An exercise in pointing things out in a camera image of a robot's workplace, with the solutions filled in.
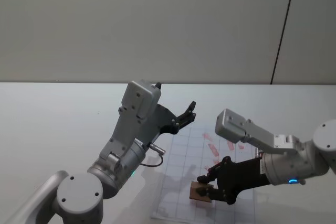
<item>wooden block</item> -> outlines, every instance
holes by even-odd
[[[213,185],[205,185],[205,184],[201,184],[201,183],[192,181],[191,185],[190,185],[189,199],[196,199],[196,200],[200,200],[200,201],[211,202],[211,199],[208,196],[200,196],[196,192],[196,189],[199,188],[199,187],[214,187],[214,186]]]

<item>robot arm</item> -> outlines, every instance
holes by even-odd
[[[201,196],[233,204],[245,189],[264,185],[305,184],[305,179],[336,173],[336,120],[317,128],[313,139],[300,142],[295,136],[273,135],[250,119],[225,109],[216,122],[216,133],[230,142],[249,143],[262,150],[256,158],[234,163],[229,156],[211,167],[206,176],[197,178],[207,184],[217,179],[218,189],[198,188]]]
[[[5,224],[46,224],[54,214],[60,215],[64,224],[99,224],[103,199],[115,196],[139,165],[146,165],[142,161],[148,149],[163,161],[165,150],[154,144],[159,135],[176,134],[195,120],[195,102],[175,116],[158,104],[160,96],[160,83],[129,83],[113,135],[88,172],[52,175]]]

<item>grid paper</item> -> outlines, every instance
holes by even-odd
[[[255,157],[255,148],[241,142],[232,144],[214,130],[181,129],[173,136],[171,148],[164,156],[164,179],[152,217],[195,224],[254,224],[253,189],[242,191],[234,205],[189,199],[191,182],[199,175],[206,175],[207,169],[225,156],[230,156],[233,162],[242,162]],[[210,184],[217,188],[216,181]]]

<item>blue indicator light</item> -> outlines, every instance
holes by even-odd
[[[288,180],[289,184],[297,184],[299,181],[297,179],[290,179]]]

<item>white wall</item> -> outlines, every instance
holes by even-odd
[[[274,83],[336,83],[336,0],[292,0]]]
[[[0,0],[0,81],[269,83],[288,0]]]

